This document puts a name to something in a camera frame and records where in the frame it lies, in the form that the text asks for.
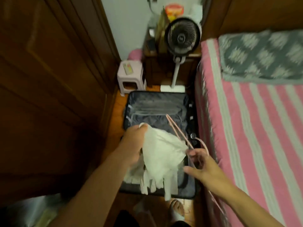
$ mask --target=pink striped bedsheet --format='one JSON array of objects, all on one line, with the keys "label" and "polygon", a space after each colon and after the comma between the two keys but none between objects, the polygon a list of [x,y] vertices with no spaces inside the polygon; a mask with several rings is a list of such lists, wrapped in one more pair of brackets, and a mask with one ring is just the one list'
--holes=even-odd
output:
[{"label": "pink striped bedsheet", "polygon": [[[200,137],[241,190],[284,226],[303,226],[303,86],[223,81],[217,40],[201,47],[203,73],[195,81]],[[231,226],[242,226],[224,209]]]}]

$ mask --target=pink cushion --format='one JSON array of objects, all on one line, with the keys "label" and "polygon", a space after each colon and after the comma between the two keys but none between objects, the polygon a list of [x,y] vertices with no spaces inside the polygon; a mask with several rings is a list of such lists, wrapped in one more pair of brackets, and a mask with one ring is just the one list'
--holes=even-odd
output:
[{"label": "pink cushion", "polygon": [[141,61],[142,60],[142,55],[143,55],[142,49],[135,49],[135,50],[132,50],[128,54],[128,58],[127,59],[129,61]]}]

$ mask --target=gray patterned pillowcase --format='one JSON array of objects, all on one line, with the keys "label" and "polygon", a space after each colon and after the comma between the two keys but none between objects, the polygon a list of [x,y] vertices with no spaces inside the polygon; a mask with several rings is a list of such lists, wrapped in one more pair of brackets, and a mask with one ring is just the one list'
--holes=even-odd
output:
[{"label": "gray patterned pillowcase", "polygon": [[303,84],[303,30],[219,37],[226,81]]}]

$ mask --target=person's left hand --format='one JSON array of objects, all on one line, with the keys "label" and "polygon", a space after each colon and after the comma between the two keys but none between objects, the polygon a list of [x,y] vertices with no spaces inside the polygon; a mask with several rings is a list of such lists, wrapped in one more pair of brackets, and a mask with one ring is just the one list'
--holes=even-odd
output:
[{"label": "person's left hand", "polygon": [[128,128],[118,146],[119,151],[125,155],[125,159],[131,165],[139,160],[147,128],[147,124],[143,124],[140,128],[139,125]]}]

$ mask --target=wooden wardrobe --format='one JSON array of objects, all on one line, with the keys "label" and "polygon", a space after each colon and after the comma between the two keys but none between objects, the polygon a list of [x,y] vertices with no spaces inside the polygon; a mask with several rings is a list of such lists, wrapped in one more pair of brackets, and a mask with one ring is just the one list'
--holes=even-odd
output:
[{"label": "wooden wardrobe", "polygon": [[101,0],[0,0],[0,206],[81,186],[119,62]]}]

